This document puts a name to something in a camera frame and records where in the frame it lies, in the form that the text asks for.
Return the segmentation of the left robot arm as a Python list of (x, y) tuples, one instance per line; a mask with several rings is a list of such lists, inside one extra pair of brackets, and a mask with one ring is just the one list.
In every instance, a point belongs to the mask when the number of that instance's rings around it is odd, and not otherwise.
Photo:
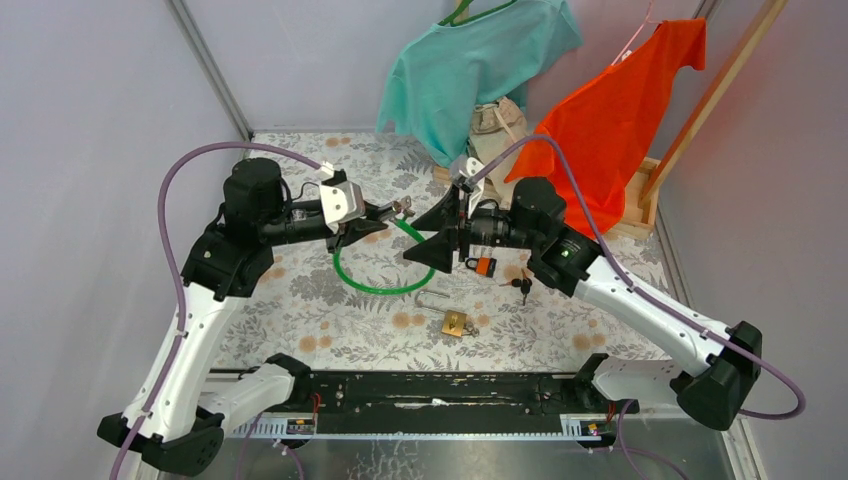
[(274, 247), (323, 240), (336, 252), (384, 230), (394, 216), (394, 204), (366, 202), (343, 171), (323, 165), (319, 174), (318, 198), (295, 202), (275, 161), (248, 158), (234, 166), (217, 217), (176, 278), (170, 335), (132, 403), (102, 419), (101, 439), (160, 471), (193, 477), (212, 463), (227, 434), (266, 409), (313, 407), (309, 367), (284, 354), (209, 399), (201, 390), (233, 315), (272, 267)]

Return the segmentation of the small silver keys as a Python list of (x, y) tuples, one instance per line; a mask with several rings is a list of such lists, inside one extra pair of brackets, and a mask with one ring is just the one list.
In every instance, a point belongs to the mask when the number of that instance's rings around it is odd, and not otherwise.
[(477, 337), (480, 333), (479, 329), (470, 321), (464, 324), (463, 332), (472, 337)]

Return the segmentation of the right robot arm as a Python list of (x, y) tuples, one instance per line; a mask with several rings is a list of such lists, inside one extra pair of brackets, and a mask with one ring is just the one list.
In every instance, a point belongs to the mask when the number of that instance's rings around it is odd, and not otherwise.
[(564, 222), (565, 201), (544, 178), (518, 182), (509, 209), (473, 209), (458, 186), (414, 221), (432, 237), (404, 259), (450, 273), (471, 247), (529, 253), (536, 282), (614, 316), (659, 347), (669, 361), (595, 354), (573, 386), (575, 402), (597, 412), (610, 401), (678, 406), (693, 420), (726, 431), (761, 368), (762, 334), (747, 322), (710, 320), (621, 267), (595, 240)]

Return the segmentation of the brass padlock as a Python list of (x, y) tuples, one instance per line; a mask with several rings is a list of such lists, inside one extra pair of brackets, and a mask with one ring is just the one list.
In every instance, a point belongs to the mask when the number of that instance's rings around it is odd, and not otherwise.
[(442, 316), (441, 332), (443, 334), (461, 338), (466, 333), (471, 334), (473, 332), (473, 329), (467, 329), (468, 315), (466, 313), (431, 305), (424, 299), (425, 296), (440, 300), (448, 300), (450, 299), (450, 296), (446, 293), (429, 289), (421, 289), (414, 296), (414, 302), (417, 307)]

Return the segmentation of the green cable lock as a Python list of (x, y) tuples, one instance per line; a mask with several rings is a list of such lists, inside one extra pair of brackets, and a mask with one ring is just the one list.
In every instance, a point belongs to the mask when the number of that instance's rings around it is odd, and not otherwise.
[[(416, 242), (421, 243), (421, 242), (424, 241), (423, 235), (418, 230), (413, 228), (406, 220), (396, 219), (396, 220), (393, 220), (393, 223), (396, 225), (397, 228), (399, 228), (400, 230), (405, 232), (408, 236), (410, 236)], [(352, 287), (355, 290), (358, 290), (358, 291), (361, 291), (361, 292), (364, 292), (364, 293), (367, 293), (367, 294), (373, 294), (373, 295), (379, 295), (379, 296), (396, 296), (396, 295), (405, 295), (405, 294), (408, 294), (408, 293), (411, 293), (411, 292), (415, 292), (416, 290), (419, 290), (419, 289), (425, 287), (433, 279), (433, 277), (435, 276), (435, 273), (436, 273), (436, 270), (434, 268), (430, 268), (421, 280), (418, 280), (418, 281), (416, 281), (412, 284), (407, 284), (407, 285), (398, 286), (398, 287), (385, 287), (385, 288), (383, 288), (383, 287), (375, 287), (375, 286), (371, 286), (371, 285), (365, 285), (365, 284), (362, 284), (362, 283), (356, 281), (355, 279), (353, 279), (351, 276), (349, 276), (345, 272), (344, 268), (341, 265), (341, 253), (342, 253), (342, 250), (339, 249), (338, 251), (336, 251), (332, 255), (332, 264), (333, 264), (335, 273), (348, 286)]]

